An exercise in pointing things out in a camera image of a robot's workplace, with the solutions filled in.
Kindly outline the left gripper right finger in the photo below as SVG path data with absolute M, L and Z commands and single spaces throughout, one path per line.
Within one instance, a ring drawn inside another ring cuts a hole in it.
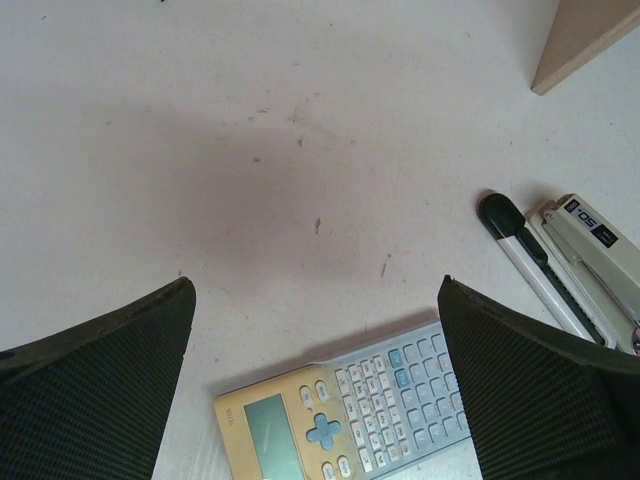
M 450 276 L 437 303 L 484 478 L 638 478 L 638 357 Z

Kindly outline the black white utility knife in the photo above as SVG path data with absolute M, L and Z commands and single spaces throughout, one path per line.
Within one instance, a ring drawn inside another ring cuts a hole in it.
M 527 227 L 527 220 L 505 195 L 489 192 L 477 206 L 477 215 L 509 260 L 515 265 L 561 330 L 601 346 L 613 347 L 587 316 L 551 268 L 549 255 Z

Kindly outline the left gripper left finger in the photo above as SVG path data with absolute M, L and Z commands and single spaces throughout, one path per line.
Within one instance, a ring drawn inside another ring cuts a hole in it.
M 2 478 L 151 478 L 195 307 L 195 287 L 180 277 L 2 351 Z

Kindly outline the beige black stapler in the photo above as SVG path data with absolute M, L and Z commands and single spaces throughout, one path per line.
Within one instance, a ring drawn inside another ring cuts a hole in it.
M 551 271 L 605 344 L 639 354 L 639 248 L 572 193 L 526 215 Z

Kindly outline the yellow calculator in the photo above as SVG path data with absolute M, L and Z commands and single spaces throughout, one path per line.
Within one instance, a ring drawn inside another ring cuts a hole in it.
M 438 321 L 236 389 L 214 408 L 235 479 L 384 479 L 470 436 Z

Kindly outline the light wooden bookshelf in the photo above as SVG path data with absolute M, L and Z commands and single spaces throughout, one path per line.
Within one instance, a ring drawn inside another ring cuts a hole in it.
M 562 0 L 531 91 L 542 96 L 639 26 L 639 0 Z

